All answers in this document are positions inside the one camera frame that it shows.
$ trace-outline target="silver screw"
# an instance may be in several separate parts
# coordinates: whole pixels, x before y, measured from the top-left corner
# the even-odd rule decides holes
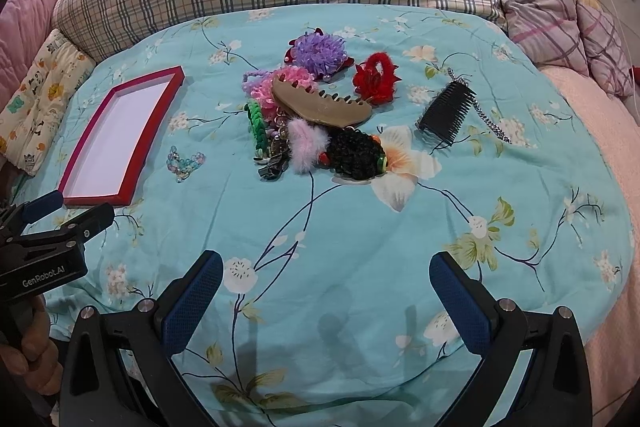
[[[87,307],[82,308],[80,310],[80,316],[83,319],[88,319],[89,317],[93,317],[94,313],[95,313],[95,310],[94,310],[94,308],[92,306],[87,306]]]
[[[564,319],[570,319],[574,316],[574,313],[566,306],[560,306],[558,308],[558,314]]]
[[[149,312],[155,305],[156,302],[153,299],[142,299],[142,301],[138,303],[138,311],[143,313]]]
[[[500,304],[500,308],[502,308],[506,312],[512,312],[514,311],[514,309],[516,309],[516,303],[511,299],[500,299],[498,301],[498,304]]]

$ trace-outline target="human hand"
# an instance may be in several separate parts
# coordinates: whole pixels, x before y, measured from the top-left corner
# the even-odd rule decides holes
[[[0,344],[0,358],[9,373],[24,378],[29,389],[48,396],[60,391],[62,366],[58,348],[49,338],[51,322],[44,304],[42,295],[31,299],[33,322],[22,336],[22,352]]]

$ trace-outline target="white cable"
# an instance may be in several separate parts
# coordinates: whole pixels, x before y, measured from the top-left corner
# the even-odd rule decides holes
[[[626,56],[628,57],[629,61],[631,62],[631,80],[633,81],[633,88],[634,88],[634,108],[636,109],[636,114],[640,114],[640,112],[638,111],[638,97],[636,97],[636,75],[634,72],[634,65],[633,65],[633,60],[631,58],[631,50],[629,49],[629,44],[628,42],[626,42],[626,35],[623,31],[623,22],[620,20],[620,17],[618,16],[618,9],[616,8],[616,4],[613,2],[613,0],[609,0],[611,1],[611,5],[613,6],[613,11],[616,14],[616,20],[618,21],[618,23],[620,24],[620,33],[622,33],[622,38],[625,41],[625,48],[626,48]]]

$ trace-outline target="yellow patterned cloth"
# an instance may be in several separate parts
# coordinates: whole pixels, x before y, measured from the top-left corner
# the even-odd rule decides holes
[[[53,30],[0,113],[0,152],[33,176],[44,161],[73,93],[95,62]]]

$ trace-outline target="black scrunchie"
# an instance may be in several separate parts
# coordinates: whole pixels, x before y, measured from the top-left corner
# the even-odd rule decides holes
[[[330,131],[326,155],[340,176],[369,180],[379,174],[378,161],[385,152],[369,134],[347,128]]]

